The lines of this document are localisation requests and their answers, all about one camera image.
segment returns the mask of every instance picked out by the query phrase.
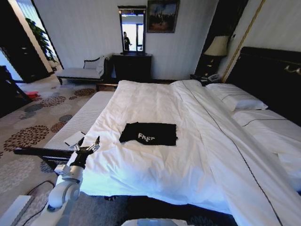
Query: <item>white card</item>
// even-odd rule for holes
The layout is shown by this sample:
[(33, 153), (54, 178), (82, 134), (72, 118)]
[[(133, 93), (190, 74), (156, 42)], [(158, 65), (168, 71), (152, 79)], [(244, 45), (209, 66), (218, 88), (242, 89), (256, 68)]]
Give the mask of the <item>white card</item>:
[(76, 132), (73, 134), (71, 137), (67, 138), (64, 140), (64, 143), (67, 144), (68, 146), (74, 146), (76, 145), (83, 137), (85, 134), (81, 131)]

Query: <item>curtain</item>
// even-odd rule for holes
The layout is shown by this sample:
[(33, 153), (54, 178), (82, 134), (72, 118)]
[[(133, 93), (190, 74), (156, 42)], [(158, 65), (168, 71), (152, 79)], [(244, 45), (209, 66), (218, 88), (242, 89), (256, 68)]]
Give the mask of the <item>curtain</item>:
[[(25, 18), (31, 19), (32, 21), (34, 21), (36, 23), (36, 26), (39, 27), (40, 29), (42, 29), (43, 31), (45, 31), (45, 28), (43, 27), (43, 24), (37, 14), (36, 9), (34, 8), (34, 6), (32, 5), (31, 0), (17, 0), (17, 3), (24, 15)], [(44, 37), (48, 40), (47, 43), (49, 45), (49, 49), (51, 49), (53, 56), (55, 57), (55, 51), (49, 41), (49, 37), (47, 34), (44, 34)]]

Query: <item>telephone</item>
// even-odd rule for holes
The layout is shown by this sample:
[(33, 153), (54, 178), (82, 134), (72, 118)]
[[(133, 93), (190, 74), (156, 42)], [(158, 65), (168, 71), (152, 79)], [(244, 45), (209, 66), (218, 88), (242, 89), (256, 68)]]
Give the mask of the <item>telephone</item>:
[(219, 74), (213, 74), (208, 77), (202, 76), (201, 77), (201, 82), (210, 82), (210, 83), (218, 83), (221, 80)]
[(210, 82), (218, 82), (220, 80), (219, 74), (213, 74), (208, 77), (208, 81)]

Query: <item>robotic arm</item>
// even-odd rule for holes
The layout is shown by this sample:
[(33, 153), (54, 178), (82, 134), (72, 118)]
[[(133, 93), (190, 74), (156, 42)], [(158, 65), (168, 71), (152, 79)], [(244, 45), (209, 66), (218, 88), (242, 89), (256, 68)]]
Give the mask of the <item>robotic arm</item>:
[(62, 175), (63, 182), (57, 184), (50, 192), (48, 203), (41, 215), (31, 226), (67, 226), (69, 216), (75, 201), (79, 197), (80, 185), (83, 181), (83, 171), (87, 157), (99, 148), (99, 137), (90, 147), (81, 147), (84, 138), (76, 145), (77, 157), (70, 167), (58, 165), (55, 172)]

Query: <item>mirror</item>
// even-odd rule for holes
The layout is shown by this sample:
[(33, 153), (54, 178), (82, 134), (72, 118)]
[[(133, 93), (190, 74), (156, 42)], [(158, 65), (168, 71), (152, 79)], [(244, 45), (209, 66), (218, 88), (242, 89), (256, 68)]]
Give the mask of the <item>mirror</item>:
[(123, 53), (145, 53), (146, 6), (118, 6)]

